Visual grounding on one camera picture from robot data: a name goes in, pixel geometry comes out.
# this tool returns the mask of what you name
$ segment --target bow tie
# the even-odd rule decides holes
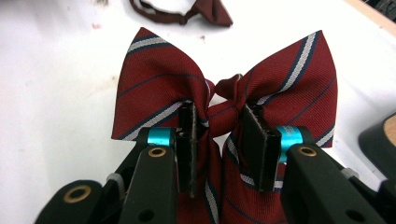
[[[209,106],[214,93],[226,101]],[[141,28],[121,69],[112,138],[133,141],[142,127],[176,127],[177,109],[192,101],[205,131],[198,136],[197,194],[179,194],[178,223],[283,223],[284,164],[275,191],[254,189],[239,115],[247,102],[261,105],[271,126],[305,126],[318,146],[330,147],[336,100],[335,68],[321,31],[215,86],[184,52]],[[221,157],[213,138],[226,133]]]

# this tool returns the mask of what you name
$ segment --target white table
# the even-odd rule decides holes
[[[351,5],[223,0],[234,25],[219,28],[201,17],[155,24],[128,0],[94,2],[0,1],[0,223],[33,223],[74,180],[104,184],[134,146],[110,134],[122,61],[141,26],[185,51],[214,83],[323,30],[339,84],[326,151],[373,189],[384,178],[357,138],[396,111],[396,38]]]

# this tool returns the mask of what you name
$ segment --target red bow tie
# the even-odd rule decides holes
[[[209,107],[214,93],[227,101]],[[197,195],[179,194],[178,223],[286,223],[279,200],[282,172],[276,191],[253,188],[241,156],[239,114],[246,102],[254,102],[263,106],[271,126],[305,126],[320,147],[330,147],[337,82],[323,33],[215,86],[184,52],[141,28],[121,70],[112,138],[134,140],[142,127],[176,127],[177,109],[185,101],[195,103],[207,129],[198,140]],[[213,138],[229,132],[221,157]]]

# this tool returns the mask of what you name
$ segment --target fabric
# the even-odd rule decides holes
[[[220,0],[196,0],[185,15],[161,11],[143,0],[130,0],[130,2],[134,11],[151,21],[159,23],[185,25],[191,17],[201,14],[207,21],[215,25],[231,26],[233,24],[233,20]]]
[[[209,107],[214,93],[227,101]],[[246,102],[262,105],[270,125],[305,126],[320,147],[330,147],[336,100],[335,68],[321,31],[215,86],[184,52],[141,28],[121,69],[112,138],[133,141],[142,127],[176,127],[178,107],[193,101],[205,131],[198,139],[197,195],[179,194],[178,223],[286,223],[279,200],[285,165],[274,192],[253,188],[239,115]],[[229,132],[221,157],[213,138]]]

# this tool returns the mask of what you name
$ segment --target white surface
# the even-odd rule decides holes
[[[383,176],[357,137],[396,111],[396,38],[341,0],[222,2],[229,29],[201,17],[155,24],[128,0],[0,1],[0,223],[33,223],[74,180],[104,184],[133,147],[110,134],[122,61],[141,26],[185,51],[214,83],[323,30],[339,83],[327,151],[376,189]]]

